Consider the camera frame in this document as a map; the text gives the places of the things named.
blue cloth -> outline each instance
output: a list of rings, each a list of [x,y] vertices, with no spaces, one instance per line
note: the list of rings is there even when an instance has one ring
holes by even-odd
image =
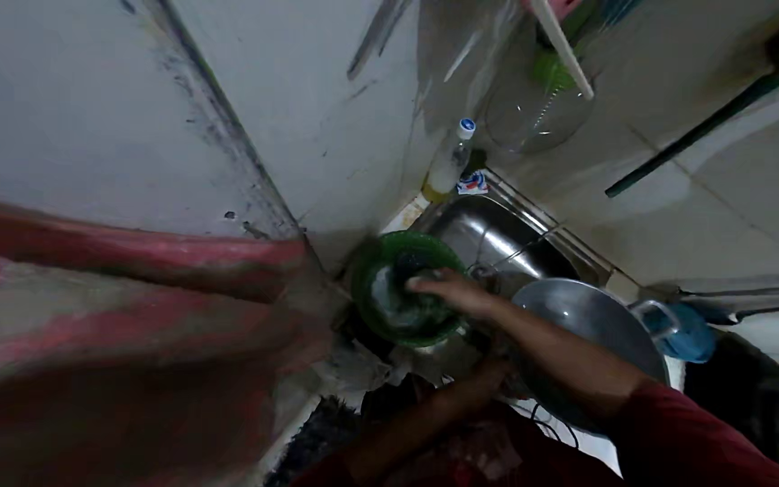
[[[657,349],[676,359],[698,364],[707,362],[714,354],[717,338],[706,323],[706,319],[689,304],[669,304],[668,307],[681,321],[681,329],[674,335],[657,340]],[[660,312],[646,314],[642,322],[651,333],[657,333],[670,326],[669,319]]]

plastic bottle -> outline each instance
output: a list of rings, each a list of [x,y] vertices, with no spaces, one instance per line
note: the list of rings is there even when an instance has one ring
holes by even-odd
[[[441,202],[454,189],[471,157],[471,138],[476,129],[473,120],[461,119],[455,135],[448,133],[447,138],[444,138],[422,184],[422,195],[428,201]]]

forearm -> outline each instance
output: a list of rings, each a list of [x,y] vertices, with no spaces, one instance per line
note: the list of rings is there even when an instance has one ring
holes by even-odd
[[[496,298],[490,318],[514,338],[531,360],[597,417],[616,414],[634,391],[652,381],[609,350],[506,300]]]
[[[341,453],[353,480],[366,485],[380,478],[448,426],[482,408],[497,391],[506,370],[506,365],[482,368],[358,438]]]

yellow liquid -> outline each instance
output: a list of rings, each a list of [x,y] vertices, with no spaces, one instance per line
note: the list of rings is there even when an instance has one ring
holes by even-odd
[[[449,193],[439,193],[436,189],[432,188],[431,184],[428,183],[428,175],[426,175],[426,180],[422,183],[422,195],[429,203],[440,203],[447,199]]]

black cable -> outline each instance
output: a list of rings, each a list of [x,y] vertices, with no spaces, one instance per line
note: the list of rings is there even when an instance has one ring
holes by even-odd
[[[537,409],[539,409],[539,408],[540,408],[540,403],[537,403],[537,404],[535,404],[535,406],[534,406],[534,410],[533,410],[533,411],[531,411],[531,419],[532,419],[532,420],[533,420],[535,423],[537,423],[538,425],[543,425],[543,426],[545,426],[545,427],[549,428],[549,429],[550,429],[550,430],[551,430],[553,433],[555,433],[555,438],[556,438],[558,441],[560,441],[560,440],[561,440],[561,437],[560,437],[560,436],[558,436],[557,432],[555,431],[555,428],[553,428],[553,427],[551,427],[551,426],[547,425],[547,424],[546,424],[544,421],[540,421],[539,419],[536,419],[536,418],[535,418],[535,416],[536,416],[536,410],[537,410]],[[568,425],[568,424],[567,424],[565,421],[562,421],[562,420],[561,420],[561,419],[559,419],[559,418],[556,418],[556,419],[557,419],[558,421],[561,421],[561,423],[562,423],[562,424],[564,424],[564,427],[565,427],[565,428],[567,428],[567,431],[569,432],[570,436],[572,436],[572,437],[573,437],[573,443],[575,443],[575,444],[576,444],[576,449],[578,450],[578,449],[579,449],[579,438],[578,438],[578,437],[576,437],[576,434],[573,432],[573,428],[570,428],[570,427],[569,427],[569,425]]]
[[[564,426],[567,427],[567,431],[569,432],[570,435],[572,435],[573,441],[576,442],[576,449],[578,450],[579,449],[579,438],[576,437],[576,434],[573,433],[573,428],[570,428],[567,423],[564,423]]]

